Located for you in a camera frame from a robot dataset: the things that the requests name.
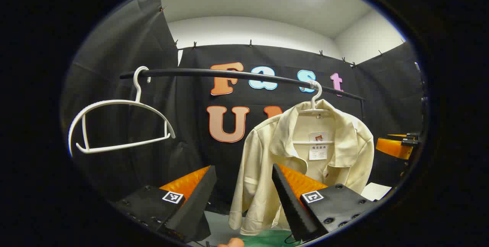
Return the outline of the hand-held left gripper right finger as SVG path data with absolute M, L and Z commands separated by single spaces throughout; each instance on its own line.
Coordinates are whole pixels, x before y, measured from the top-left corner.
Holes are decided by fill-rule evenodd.
M 339 183 L 327 186 L 281 164 L 272 180 L 295 239 L 308 242 L 355 220 L 370 210 L 370 201 Z

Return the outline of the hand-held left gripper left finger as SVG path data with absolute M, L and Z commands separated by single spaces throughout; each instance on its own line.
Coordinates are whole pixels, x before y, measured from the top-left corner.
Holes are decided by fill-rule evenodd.
M 210 165 L 161 187 L 144 186 L 115 202 L 115 208 L 158 235 L 200 241 L 210 235 L 204 211 L 216 180 Z

